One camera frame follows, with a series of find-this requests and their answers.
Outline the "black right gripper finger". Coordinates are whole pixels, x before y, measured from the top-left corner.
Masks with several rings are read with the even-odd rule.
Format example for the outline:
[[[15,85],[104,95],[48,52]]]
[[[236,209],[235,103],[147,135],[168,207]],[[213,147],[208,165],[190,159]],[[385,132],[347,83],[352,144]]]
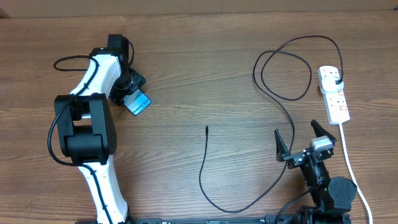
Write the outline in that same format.
[[[313,119],[310,124],[318,138],[327,136],[333,144],[336,142],[336,138],[327,130],[325,130],[315,119]]]
[[[291,152],[289,151],[288,147],[285,145],[285,142],[282,139],[282,136],[280,135],[278,129],[274,131],[274,136],[276,142],[276,160],[278,162],[285,162],[291,155]]]

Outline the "blue Samsung Galaxy smartphone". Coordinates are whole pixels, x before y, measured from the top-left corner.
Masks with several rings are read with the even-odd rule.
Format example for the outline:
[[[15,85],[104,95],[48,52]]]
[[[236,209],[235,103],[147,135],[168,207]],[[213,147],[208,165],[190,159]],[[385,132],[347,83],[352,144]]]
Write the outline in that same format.
[[[123,98],[125,107],[134,115],[137,116],[143,112],[152,102],[140,89],[136,90],[131,95],[126,95]]]

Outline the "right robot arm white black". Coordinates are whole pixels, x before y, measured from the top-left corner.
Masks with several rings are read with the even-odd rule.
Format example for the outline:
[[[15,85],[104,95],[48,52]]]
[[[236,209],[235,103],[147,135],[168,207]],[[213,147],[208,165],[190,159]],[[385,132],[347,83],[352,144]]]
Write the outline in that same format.
[[[274,217],[266,216],[269,223],[350,223],[348,212],[355,199],[357,185],[346,177],[331,178],[324,160],[334,153],[336,138],[312,120],[316,135],[303,152],[291,154],[278,130],[274,131],[276,159],[288,169],[300,168],[308,190],[287,202]],[[305,195],[311,195],[314,206],[302,206],[295,214],[284,215],[284,210]]]

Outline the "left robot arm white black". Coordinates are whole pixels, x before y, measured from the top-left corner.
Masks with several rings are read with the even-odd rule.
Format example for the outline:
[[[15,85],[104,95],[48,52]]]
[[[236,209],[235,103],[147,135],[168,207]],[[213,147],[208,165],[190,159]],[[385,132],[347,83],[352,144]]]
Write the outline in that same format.
[[[96,207],[95,223],[132,223],[114,168],[118,140],[108,101],[139,115],[151,104],[141,91],[146,79],[131,67],[134,46],[121,34],[110,34],[107,45],[86,58],[90,63],[81,82],[54,101],[47,147],[53,160],[77,167],[84,176]]]

